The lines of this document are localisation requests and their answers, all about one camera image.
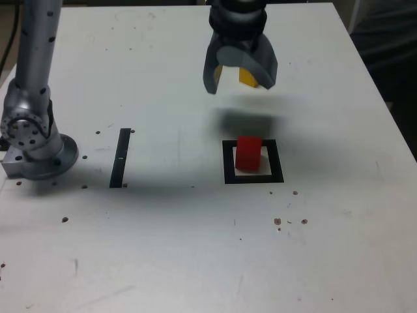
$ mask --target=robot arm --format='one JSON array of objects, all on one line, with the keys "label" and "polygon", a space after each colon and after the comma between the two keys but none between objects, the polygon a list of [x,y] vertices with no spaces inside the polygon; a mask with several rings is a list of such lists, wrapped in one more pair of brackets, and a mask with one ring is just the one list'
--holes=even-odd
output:
[{"label": "robot arm", "polygon": [[59,175],[77,160],[75,141],[58,132],[48,78],[63,0],[25,0],[16,77],[10,82],[1,135],[11,147],[9,177],[37,180]]},{"label": "robot arm", "polygon": [[278,63],[263,34],[265,7],[265,0],[214,0],[209,18],[213,36],[203,72],[207,92],[217,92],[223,65],[244,68],[266,89],[275,85]]}]

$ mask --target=black square outline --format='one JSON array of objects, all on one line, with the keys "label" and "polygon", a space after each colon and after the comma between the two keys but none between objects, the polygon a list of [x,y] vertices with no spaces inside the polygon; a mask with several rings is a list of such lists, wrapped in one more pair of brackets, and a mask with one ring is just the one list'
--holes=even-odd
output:
[{"label": "black square outline", "polygon": [[268,150],[269,166],[271,175],[235,175],[235,160],[233,159],[233,148],[237,146],[237,140],[223,140],[223,167],[225,184],[265,184],[283,183],[280,157],[276,141],[273,139],[263,140],[262,146]]}]

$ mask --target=yellow block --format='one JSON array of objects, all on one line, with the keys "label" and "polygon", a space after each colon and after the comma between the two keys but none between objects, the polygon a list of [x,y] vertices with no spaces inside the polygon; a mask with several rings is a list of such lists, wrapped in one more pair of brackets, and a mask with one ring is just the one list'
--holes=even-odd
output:
[{"label": "yellow block", "polygon": [[239,70],[239,81],[253,88],[258,87],[256,79],[244,68],[240,68]]}]

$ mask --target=black strip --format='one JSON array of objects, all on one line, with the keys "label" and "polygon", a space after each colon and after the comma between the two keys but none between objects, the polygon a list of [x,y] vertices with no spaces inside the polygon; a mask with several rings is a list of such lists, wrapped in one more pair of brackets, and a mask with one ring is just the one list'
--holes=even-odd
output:
[{"label": "black strip", "polygon": [[122,188],[124,165],[128,156],[130,139],[130,128],[121,128],[119,134],[119,141],[117,142],[117,149],[115,161],[113,163],[113,171],[111,171],[110,188]]},{"label": "black strip", "polygon": [[233,148],[237,146],[236,140],[224,140],[223,166],[225,184],[265,184],[283,183],[280,157],[275,140],[263,140],[262,146],[268,149],[269,166],[271,175],[235,175],[235,161],[233,160]]}]

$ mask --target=dark stain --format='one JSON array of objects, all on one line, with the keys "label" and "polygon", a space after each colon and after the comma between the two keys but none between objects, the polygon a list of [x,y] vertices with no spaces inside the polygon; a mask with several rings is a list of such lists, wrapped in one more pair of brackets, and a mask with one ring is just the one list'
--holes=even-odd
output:
[{"label": "dark stain", "polygon": [[77,258],[74,259],[74,266],[75,266],[75,269],[76,269],[75,276],[77,276],[78,275],[78,259]]},{"label": "dark stain", "polygon": [[135,285],[131,285],[131,286],[127,286],[127,287],[125,287],[125,288],[122,288],[122,289],[116,290],[116,291],[114,291],[113,293],[110,293],[110,294],[104,295],[104,296],[102,296],[102,297],[99,297],[99,298],[94,299],[94,300],[92,300],[92,301],[89,301],[89,302],[87,302],[87,303],[82,303],[82,304],[80,304],[80,305],[78,305],[78,306],[75,306],[75,307],[72,309],[72,311],[77,311],[77,310],[80,310],[80,309],[82,309],[82,308],[84,308],[84,307],[86,307],[86,306],[95,305],[96,303],[102,302],[102,301],[104,301],[104,300],[106,300],[106,299],[110,299],[110,298],[112,298],[112,297],[116,297],[116,296],[118,296],[118,295],[120,295],[120,294],[122,294],[122,293],[128,292],[128,291],[133,290],[133,289],[135,289],[135,288],[136,288],[136,286],[135,286]]}]

